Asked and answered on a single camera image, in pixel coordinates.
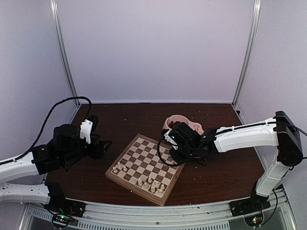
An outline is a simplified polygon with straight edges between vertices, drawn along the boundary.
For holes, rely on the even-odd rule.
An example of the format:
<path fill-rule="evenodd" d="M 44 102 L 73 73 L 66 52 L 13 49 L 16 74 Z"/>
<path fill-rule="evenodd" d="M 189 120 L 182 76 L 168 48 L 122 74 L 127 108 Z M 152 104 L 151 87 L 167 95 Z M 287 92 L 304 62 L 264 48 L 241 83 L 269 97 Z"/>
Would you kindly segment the pink double bowl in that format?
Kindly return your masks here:
<path fill-rule="evenodd" d="M 195 130 L 196 132 L 198 132 L 200 135 L 202 135 L 204 133 L 204 130 L 202 128 L 202 125 L 200 123 L 197 122 L 193 122 L 190 121 L 188 118 L 186 118 L 185 116 L 182 115 L 172 115 L 170 117 L 168 117 L 163 124 L 163 129 L 169 129 L 171 130 L 171 128 L 168 126 L 170 124 L 171 121 L 180 121 L 181 123 L 185 123 L 187 124 L 192 130 Z"/>

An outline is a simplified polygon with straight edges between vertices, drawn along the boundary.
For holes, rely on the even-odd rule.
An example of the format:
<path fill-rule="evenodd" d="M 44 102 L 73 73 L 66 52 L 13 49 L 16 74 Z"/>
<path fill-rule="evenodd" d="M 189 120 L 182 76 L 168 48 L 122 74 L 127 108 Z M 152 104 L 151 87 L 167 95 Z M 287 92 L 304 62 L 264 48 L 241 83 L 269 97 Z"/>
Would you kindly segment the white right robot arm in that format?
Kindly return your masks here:
<path fill-rule="evenodd" d="M 271 165 L 254 184 L 252 195 L 246 200 L 249 211 L 257 211 L 287 171 L 304 159 L 300 133 L 284 111 L 274 117 L 253 124 L 218 127 L 199 134 L 184 122 L 172 129 L 164 129 L 163 136 L 172 145 L 171 155 L 177 163 L 193 158 L 205 158 L 212 151 L 218 153 L 258 146 L 276 146 L 277 152 Z"/>

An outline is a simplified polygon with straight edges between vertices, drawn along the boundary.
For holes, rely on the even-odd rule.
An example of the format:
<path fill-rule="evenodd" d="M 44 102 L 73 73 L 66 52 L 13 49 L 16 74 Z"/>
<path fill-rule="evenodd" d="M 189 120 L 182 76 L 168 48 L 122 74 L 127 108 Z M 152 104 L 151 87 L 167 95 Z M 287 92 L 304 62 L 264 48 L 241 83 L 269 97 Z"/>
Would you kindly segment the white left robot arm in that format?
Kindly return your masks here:
<path fill-rule="evenodd" d="M 11 180 L 30 175 L 43 175 L 58 169 L 69 170 L 85 157 L 102 159 L 112 145 L 111 140 L 101 141 L 92 134 L 93 123 L 89 120 L 80 127 L 64 124 L 54 128 L 53 138 L 46 145 L 31 147 L 21 154 L 0 163 L 1 201 L 39 203 L 51 205 L 59 213 L 69 209 L 61 187 L 57 183 L 43 185 L 9 184 Z"/>

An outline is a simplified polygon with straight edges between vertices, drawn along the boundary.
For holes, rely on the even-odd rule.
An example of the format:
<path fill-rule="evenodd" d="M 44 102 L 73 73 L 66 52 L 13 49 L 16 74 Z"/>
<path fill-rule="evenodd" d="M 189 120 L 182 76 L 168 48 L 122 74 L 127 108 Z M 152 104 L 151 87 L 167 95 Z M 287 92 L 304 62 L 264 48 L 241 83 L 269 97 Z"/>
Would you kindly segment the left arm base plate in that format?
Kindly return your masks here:
<path fill-rule="evenodd" d="M 74 201 L 69 199 L 64 200 L 50 200 L 46 205 L 43 205 L 47 210 L 56 213 L 63 213 L 72 217 L 82 218 L 86 204 L 80 201 Z"/>

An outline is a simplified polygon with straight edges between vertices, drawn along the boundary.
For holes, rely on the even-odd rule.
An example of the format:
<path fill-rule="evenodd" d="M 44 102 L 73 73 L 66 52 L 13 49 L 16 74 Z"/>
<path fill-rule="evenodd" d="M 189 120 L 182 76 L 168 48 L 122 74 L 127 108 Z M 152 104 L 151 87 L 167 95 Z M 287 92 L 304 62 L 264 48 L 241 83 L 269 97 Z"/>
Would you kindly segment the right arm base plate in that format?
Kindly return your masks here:
<path fill-rule="evenodd" d="M 254 212 L 260 212 L 263 209 L 270 208 L 271 204 L 268 200 L 263 201 L 259 199 L 242 199 L 238 201 L 232 201 L 229 203 L 230 210 L 233 217 L 247 215 Z"/>

